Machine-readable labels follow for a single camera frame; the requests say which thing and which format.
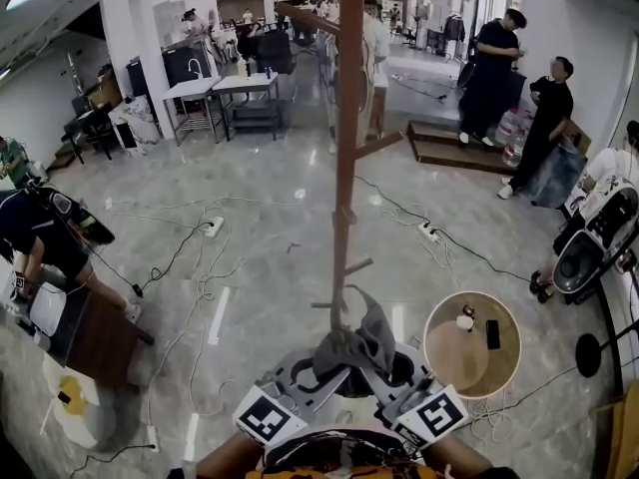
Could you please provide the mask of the person's right forearm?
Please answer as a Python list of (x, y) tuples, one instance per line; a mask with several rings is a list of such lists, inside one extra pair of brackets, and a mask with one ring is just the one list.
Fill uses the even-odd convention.
[(454, 479), (474, 479), (493, 467), (487, 458), (452, 435), (425, 448), (422, 457), (433, 470), (448, 470)]

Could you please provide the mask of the person's left forearm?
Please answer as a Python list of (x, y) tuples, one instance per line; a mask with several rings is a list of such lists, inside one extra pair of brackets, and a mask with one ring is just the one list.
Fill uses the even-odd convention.
[(198, 479), (245, 479), (255, 471), (265, 449), (243, 432), (238, 432), (215, 449), (196, 467)]

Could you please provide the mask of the tall black cabinet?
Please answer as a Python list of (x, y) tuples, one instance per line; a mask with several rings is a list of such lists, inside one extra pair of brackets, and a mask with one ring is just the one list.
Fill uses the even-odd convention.
[(132, 59), (126, 66), (134, 98), (148, 96), (149, 90), (139, 57)]

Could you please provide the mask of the clothes rack with garments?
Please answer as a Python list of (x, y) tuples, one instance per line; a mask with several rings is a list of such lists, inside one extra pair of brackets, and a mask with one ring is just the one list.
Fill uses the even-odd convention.
[(443, 39), (445, 56), (447, 58), (457, 57), (459, 48), (465, 39), (465, 25), (460, 13), (452, 11), (447, 16), (443, 28)]

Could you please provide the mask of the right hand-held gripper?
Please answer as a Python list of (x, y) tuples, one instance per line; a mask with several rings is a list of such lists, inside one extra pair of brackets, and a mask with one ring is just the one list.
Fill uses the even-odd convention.
[(410, 345), (397, 345), (393, 359), (393, 385), (372, 368), (359, 369), (377, 399), (374, 416), (385, 428), (418, 450), (447, 436), (468, 419), (452, 385), (442, 387), (430, 376), (423, 354)]

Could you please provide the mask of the black floor stand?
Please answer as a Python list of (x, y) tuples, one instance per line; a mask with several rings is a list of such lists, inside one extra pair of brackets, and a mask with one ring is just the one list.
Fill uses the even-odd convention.
[(639, 315), (606, 312), (602, 330), (578, 338), (575, 362), (583, 377), (594, 377), (608, 364), (617, 382), (639, 380)]

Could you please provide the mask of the person's black orange patterned shirt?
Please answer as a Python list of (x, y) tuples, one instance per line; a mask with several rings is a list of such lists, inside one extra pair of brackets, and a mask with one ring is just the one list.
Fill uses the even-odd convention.
[[(423, 450), (409, 451), (387, 431), (313, 431), (269, 449), (245, 479), (454, 479), (448, 470), (429, 467)], [(521, 479), (509, 467), (492, 465), (474, 479)]]

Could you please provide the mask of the dark wooden platform step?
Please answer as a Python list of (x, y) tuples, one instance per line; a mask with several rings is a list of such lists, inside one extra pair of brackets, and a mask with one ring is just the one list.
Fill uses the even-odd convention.
[(462, 144), (447, 125), (409, 121), (406, 135), (419, 163), (505, 176), (515, 173), (502, 160), (503, 147), (488, 147), (475, 139)]

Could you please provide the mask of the light wooden chair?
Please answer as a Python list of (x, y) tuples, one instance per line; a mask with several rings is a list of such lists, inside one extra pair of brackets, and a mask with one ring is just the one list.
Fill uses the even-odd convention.
[(589, 411), (591, 416), (612, 412), (610, 458), (605, 479), (639, 479), (639, 387), (624, 397)]

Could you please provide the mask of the metal work table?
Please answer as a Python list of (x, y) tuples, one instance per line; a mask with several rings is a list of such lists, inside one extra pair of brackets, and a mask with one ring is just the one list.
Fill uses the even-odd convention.
[(278, 73), (227, 76), (210, 90), (219, 104), (227, 142), (236, 132), (249, 130), (269, 129), (273, 140), (277, 139), (283, 124), (278, 76)]

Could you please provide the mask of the brown wooden coat rack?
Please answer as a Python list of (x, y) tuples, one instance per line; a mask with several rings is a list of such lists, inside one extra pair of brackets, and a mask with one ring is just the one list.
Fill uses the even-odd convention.
[(333, 274), (331, 301), (322, 303), (329, 310), (331, 330), (343, 329), (341, 316), (347, 312), (343, 300), (345, 278), (372, 264), (370, 259), (347, 263), (349, 231), (357, 222), (352, 209), (354, 171), (357, 161), (402, 140), (402, 133), (382, 137), (370, 143), (359, 142), (365, 137), (369, 118), (362, 112), (365, 100), (373, 95), (372, 79), (365, 71), (363, 55), (364, 0), (338, 0), (339, 16), (335, 23), (312, 12), (280, 2), (277, 12), (320, 31), (333, 35), (337, 41), (337, 106), (335, 207), (333, 212)]

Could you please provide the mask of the white wash basin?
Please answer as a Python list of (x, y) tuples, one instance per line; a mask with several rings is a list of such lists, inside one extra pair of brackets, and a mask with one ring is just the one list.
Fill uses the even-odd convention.
[(43, 283), (37, 290), (29, 317), (32, 323), (47, 336), (52, 336), (66, 304), (66, 293), (49, 282)]

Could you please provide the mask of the grey cloth garment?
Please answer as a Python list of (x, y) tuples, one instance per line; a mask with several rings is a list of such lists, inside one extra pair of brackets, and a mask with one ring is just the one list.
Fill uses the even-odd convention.
[(354, 284), (362, 297), (366, 313), (356, 330), (333, 329), (319, 344), (313, 356), (313, 371), (317, 378), (328, 375), (340, 366), (364, 367), (390, 377), (395, 357), (395, 339), (385, 314), (366, 291)]

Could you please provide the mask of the round wooden side table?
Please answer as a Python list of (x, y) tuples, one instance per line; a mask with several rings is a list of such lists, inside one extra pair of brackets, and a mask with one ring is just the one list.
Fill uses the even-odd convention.
[[(474, 327), (457, 327), (463, 307), (474, 309)], [(485, 325), (499, 323), (501, 347), (489, 350)], [(501, 391), (512, 380), (521, 359), (519, 326), (507, 306), (492, 295), (459, 291), (443, 299), (431, 312), (423, 331), (423, 353), (428, 369), (444, 386), (452, 385), (465, 399), (482, 399)]]

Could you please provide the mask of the marble pattern block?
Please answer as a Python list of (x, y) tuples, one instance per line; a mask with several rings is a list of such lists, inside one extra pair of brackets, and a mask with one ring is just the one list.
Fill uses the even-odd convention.
[(160, 143), (162, 136), (145, 96), (123, 100), (108, 117), (129, 156), (147, 156)]

